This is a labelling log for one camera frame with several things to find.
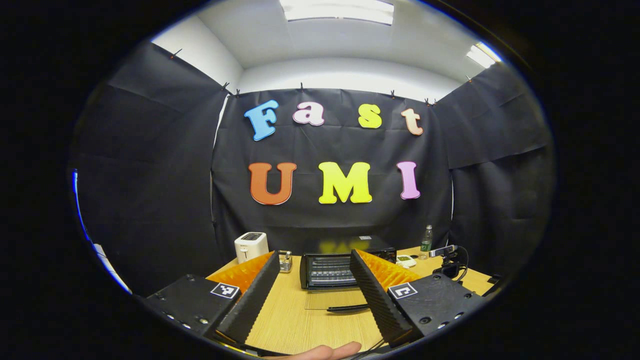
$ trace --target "wooden table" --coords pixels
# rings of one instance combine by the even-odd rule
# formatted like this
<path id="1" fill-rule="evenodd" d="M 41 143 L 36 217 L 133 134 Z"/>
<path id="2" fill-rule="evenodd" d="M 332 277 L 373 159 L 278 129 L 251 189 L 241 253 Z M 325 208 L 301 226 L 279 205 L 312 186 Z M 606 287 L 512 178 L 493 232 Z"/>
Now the wooden table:
<path id="1" fill-rule="evenodd" d="M 419 247 L 397 251 L 398 255 L 417 255 Z M 366 350 L 382 339 L 371 310 L 351 315 L 336 315 L 328 306 L 365 304 L 359 289 L 329 293 L 312 293 L 300 287 L 300 259 L 293 256 L 290 273 L 278 274 L 269 296 L 253 325 L 246 344 L 285 354 L 297 354 L 318 345 L 339 347 L 350 341 Z M 427 276 L 442 265 L 442 258 L 416 259 L 411 271 Z M 233 259 L 214 274 L 237 265 Z M 492 284 L 490 276 L 469 269 L 463 285 L 479 295 Z"/>

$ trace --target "finger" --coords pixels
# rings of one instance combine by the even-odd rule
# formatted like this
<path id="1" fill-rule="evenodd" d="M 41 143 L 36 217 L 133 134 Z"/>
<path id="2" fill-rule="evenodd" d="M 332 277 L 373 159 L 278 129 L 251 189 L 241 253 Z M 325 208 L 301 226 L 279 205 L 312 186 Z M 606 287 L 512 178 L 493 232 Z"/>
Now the finger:
<path id="1" fill-rule="evenodd" d="M 320 345 L 318 347 L 314 347 L 311 350 L 301 352 L 300 354 L 289 355 L 289 356 L 264 356 L 263 359 L 280 359 L 280 360 L 329 360 L 333 354 L 333 349 L 326 346 Z"/>
<path id="2" fill-rule="evenodd" d="M 340 359 L 344 359 L 345 357 L 355 355 L 358 351 L 360 351 L 361 348 L 362 348 L 361 343 L 352 341 L 339 348 L 336 348 L 333 351 L 333 354 L 331 355 L 331 357 L 329 357 L 329 360 L 340 360 Z"/>

